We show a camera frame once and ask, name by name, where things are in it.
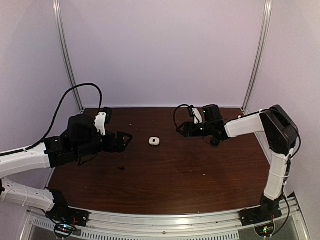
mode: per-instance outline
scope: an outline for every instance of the metal corner post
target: metal corner post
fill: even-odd
[[[261,25],[261,32],[260,32],[260,39],[258,43],[258,48],[256,51],[256,56],[254,60],[254,65],[251,73],[251,78],[249,82],[249,86],[244,98],[244,102],[242,105],[242,110],[246,111],[250,98],[252,96],[252,92],[257,80],[259,68],[262,61],[263,51],[265,49],[268,32],[269,32],[269,26],[270,26],[270,20],[271,20],[271,13],[272,13],[272,0],[265,0],[264,4],[264,11],[263,11],[263,17],[262,17],[262,25]]]
[[[74,87],[77,84],[76,84],[74,72],[72,70],[70,57],[68,53],[67,41],[66,41],[65,30],[64,30],[64,25],[62,21],[61,9],[60,9],[60,0],[53,0],[53,10],[54,10],[56,26],[59,34],[60,46],[61,46],[66,73],[67,73],[71,87]],[[82,105],[78,89],[74,89],[72,93],[75,99],[76,106],[79,112],[81,112],[84,109],[84,107]]]

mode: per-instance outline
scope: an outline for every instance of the white panel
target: white panel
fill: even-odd
[[[111,107],[239,107],[258,47],[264,0],[64,0],[75,79]],[[98,103],[80,89],[85,107]]]
[[[0,0],[0,152],[31,145],[48,130],[69,82],[62,59],[51,0]],[[66,129],[75,114],[72,95],[62,105],[51,135]],[[9,176],[43,188],[49,170]],[[26,212],[0,204],[1,239],[16,240]]]
[[[280,104],[299,128],[287,192],[295,191],[311,239],[320,224],[320,2],[273,1],[272,18],[250,112]]]

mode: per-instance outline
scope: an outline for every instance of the brown wooden surface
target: brown wooden surface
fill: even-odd
[[[49,188],[61,190],[72,207],[126,214],[205,213],[258,205],[270,166],[255,135],[210,146],[202,138],[178,134],[173,111],[113,109],[107,128],[133,134],[127,150],[101,152],[82,167],[58,167]],[[242,113],[222,108],[221,114],[228,119]],[[177,120],[192,121],[186,109],[178,111]],[[159,137],[160,145],[150,146],[150,137]]]

